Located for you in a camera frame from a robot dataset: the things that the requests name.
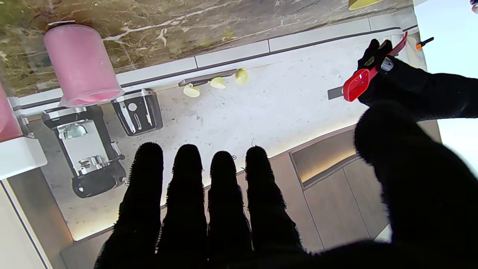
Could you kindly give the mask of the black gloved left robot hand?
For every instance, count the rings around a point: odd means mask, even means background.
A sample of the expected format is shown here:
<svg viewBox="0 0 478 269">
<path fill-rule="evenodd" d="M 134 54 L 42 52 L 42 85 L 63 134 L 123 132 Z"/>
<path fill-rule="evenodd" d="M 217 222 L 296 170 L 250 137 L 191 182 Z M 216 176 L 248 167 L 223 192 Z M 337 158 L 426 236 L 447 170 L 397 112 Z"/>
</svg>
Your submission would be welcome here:
<svg viewBox="0 0 478 269">
<path fill-rule="evenodd" d="M 476 78 L 426 72 L 390 56 L 391 49 L 391 41 L 373 39 L 358 60 L 358 68 L 378 71 L 358 98 L 362 104 L 403 111 L 416 121 L 477 118 Z"/>
</svg>

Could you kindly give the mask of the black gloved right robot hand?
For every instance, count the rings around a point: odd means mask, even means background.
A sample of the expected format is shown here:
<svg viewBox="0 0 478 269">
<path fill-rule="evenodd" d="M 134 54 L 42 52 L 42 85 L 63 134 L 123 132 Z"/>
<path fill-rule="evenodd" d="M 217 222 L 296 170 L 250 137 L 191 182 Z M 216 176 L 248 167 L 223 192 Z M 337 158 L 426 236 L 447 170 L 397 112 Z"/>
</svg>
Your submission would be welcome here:
<svg viewBox="0 0 478 269">
<path fill-rule="evenodd" d="M 267 154 L 246 152 L 250 220 L 243 211 L 234 161 L 213 157 L 210 222 L 204 214 L 201 158 L 183 145 L 173 166 L 168 210 L 160 217 L 163 158 L 156 143 L 135 155 L 118 221 L 96 269 L 360 269 L 477 268 L 477 178 L 392 102 L 360 118 L 354 144 L 374 169 L 392 228 L 391 243 L 362 240 L 308 253 L 285 211 Z"/>
</svg>

